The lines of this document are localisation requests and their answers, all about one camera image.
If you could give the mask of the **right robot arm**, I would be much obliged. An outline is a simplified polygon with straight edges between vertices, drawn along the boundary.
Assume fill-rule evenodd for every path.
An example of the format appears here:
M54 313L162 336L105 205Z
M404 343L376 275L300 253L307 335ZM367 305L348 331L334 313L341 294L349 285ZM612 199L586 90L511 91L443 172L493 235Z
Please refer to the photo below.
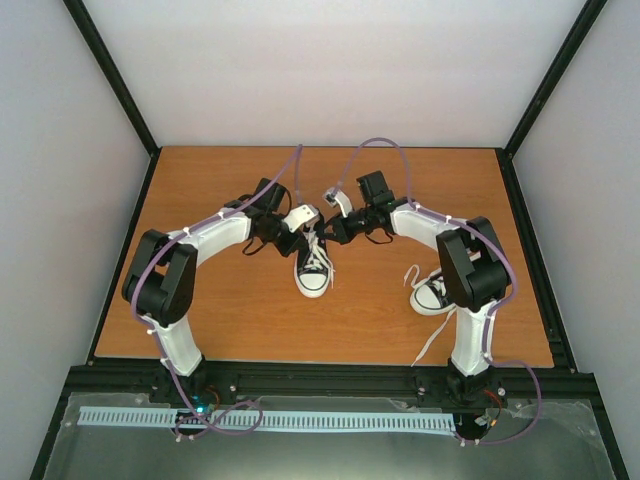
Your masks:
M340 244L359 234L382 229L389 236L413 239L438 253L445 297L454 306L456 337L448 360L446 388L451 400L463 405L490 383L491 342L498 309L516 286L491 222L485 217L457 219L397 198L384 175L375 171L357 179L365 206L355 210L348 196L333 187L324 194L340 212L329 220L328 238Z

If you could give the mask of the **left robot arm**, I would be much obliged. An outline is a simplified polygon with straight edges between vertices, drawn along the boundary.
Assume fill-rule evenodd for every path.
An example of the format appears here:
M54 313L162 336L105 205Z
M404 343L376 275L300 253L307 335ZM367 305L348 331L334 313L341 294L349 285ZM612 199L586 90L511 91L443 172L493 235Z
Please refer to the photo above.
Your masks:
M122 286L135 320L155 339L161 363L176 375L172 388L186 402L201 400L208 378L197 370L203 354L188 320L199 266L252 238L273 244L286 257L303 244L302 228L319 211L301 204L281 214L279 184L264 179L253 196L232 200L214 215L168 233L150 229L140 239Z

